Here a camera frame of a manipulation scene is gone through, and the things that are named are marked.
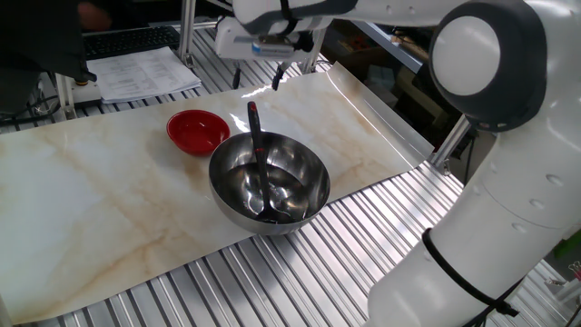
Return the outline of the person's hand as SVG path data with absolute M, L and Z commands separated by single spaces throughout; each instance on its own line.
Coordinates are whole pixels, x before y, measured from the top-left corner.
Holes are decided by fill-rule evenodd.
M 102 8 L 90 3 L 80 2 L 77 6 L 83 30 L 102 32 L 111 28 L 113 20 Z

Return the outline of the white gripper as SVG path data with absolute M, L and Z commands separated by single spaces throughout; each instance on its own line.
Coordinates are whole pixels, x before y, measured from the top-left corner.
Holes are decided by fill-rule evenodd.
M 250 35 L 233 17 L 223 17 L 216 25 L 215 53 L 225 59 L 285 61 L 278 65 L 271 88 L 277 91 L 290 62 L 307 58 L 313 50 L 309 32 L 280 35 Z M 233 62 L 235 72 L 231 87 L 238 89 L 241 80 L 239 61 Z

